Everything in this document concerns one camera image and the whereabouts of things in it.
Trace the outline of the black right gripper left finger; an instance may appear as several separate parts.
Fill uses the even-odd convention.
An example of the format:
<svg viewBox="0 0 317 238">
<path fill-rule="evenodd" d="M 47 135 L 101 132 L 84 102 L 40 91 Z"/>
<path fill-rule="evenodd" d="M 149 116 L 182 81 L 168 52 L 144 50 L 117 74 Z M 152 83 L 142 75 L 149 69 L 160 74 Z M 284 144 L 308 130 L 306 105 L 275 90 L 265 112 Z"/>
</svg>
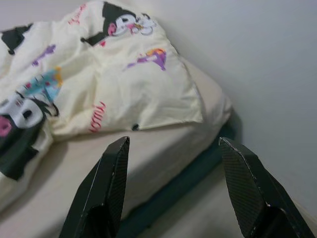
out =
<svg viewBox="0 0 317 238">
<path fill-rule="evenodd" d="M 61 238 L 114 238 L 126 190 L 130 138 L 111 143 L 81 182 L 60 232 Z"/>
</svg>

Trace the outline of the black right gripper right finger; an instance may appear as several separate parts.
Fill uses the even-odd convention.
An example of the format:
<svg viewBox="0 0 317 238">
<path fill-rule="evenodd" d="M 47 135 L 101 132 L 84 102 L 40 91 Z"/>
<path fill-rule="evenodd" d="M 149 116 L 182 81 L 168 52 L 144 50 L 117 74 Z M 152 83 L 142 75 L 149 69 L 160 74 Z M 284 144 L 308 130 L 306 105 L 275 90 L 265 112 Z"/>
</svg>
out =
<svg viewBox="0 0 317 238">
<path fill-rule="evenodd" d="M 245 238 L 312 238 L 314 234 L 284 187 L 246 146 L 218 141 L 226 185 Z"/>
</svg>

